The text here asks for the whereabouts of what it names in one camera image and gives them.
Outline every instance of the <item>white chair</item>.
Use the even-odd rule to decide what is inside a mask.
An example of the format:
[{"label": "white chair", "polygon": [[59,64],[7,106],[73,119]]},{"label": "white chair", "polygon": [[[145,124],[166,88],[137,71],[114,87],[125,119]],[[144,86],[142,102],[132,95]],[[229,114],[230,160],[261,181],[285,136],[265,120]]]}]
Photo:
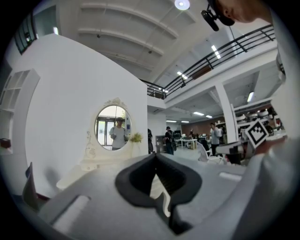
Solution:
[{"label": "white chair", "polygon": [[211,164],[227,164],[227,161],[223,159],[223,157],[216,157],[216,156],[208,156],[208,152],[211,153],[211,149],[209,151],[206,151],[203,145],[199,142],[198,144],[198,152],[200,153],[200,157],[198,158],[199,161],[211,163]]}]

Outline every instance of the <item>small plant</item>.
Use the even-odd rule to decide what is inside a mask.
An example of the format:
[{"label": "small plant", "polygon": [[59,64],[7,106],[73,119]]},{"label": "small plant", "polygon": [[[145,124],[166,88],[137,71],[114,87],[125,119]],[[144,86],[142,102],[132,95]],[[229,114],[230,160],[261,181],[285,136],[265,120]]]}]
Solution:
[{"label": "small plant", "polygon": [[143,136],[142,134],[140,133],[135,133],[133,135],[130,136],[130,141],[133,142],[133,143],[141,143],[142,142],[142,139],[143,139]]}]

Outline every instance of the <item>white column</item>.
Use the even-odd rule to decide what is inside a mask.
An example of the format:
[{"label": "white column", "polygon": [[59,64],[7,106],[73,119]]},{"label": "white column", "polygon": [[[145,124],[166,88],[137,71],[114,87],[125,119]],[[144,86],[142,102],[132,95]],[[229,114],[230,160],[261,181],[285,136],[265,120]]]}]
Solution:
[{"label": "white column", "polygon": [[231,110],[230,102],[224,86],[222,83],[218,83],[215,85],[217,89],[217,93],[219,95],[219,99],[223,108],[224,118],[226,122],[226,130],[227,130],[227,142],[233,143],[236,142],[236,134],[235,134],[235,124],[233,118],[233,112]]}]

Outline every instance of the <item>white curved wall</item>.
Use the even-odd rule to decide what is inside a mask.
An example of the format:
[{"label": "white curved wall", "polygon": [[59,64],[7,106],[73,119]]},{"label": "white curved wall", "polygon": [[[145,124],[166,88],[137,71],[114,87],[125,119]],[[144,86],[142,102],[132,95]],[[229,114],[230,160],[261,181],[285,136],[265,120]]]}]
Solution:
[{"label": "white curved wall", "polygon": [[144,136],[141,154],[148,153],[147,89],[128,71],[54,34],[35,41],[13,71],[31,68],[41,78],[28,111],[25,144],[38,193],[53,197],[56,182],[83,160],[91,117],[110,99],[128,106],[136,131]]}]

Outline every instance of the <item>gray foam object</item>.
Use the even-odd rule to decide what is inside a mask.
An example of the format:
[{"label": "gray foam object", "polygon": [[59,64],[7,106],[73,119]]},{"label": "gray foam object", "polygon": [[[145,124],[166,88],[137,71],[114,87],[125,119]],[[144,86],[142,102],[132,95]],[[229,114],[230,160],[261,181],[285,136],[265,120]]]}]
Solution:
[{"label": "gray foam object", "polygon": [[[254,156],[247,168],[210,165],[175,156],[170,160],[188,166],[202,178],[202,186],[189,203],[175,210],[190,230],[175,235],[155,209],[135,207],[117,191],[114,181],[124,168],[144,159],[137,157],[94,170],[51,199],[39,217],[51,225],[78,195],[90,197],[79,217],[70,222],[68,236],[79,240],[234,240],[262,230],[292,197],[299,182],[300,141],[286,141],[266,155]],[[239,182],[219,173],[242,175]]]}]

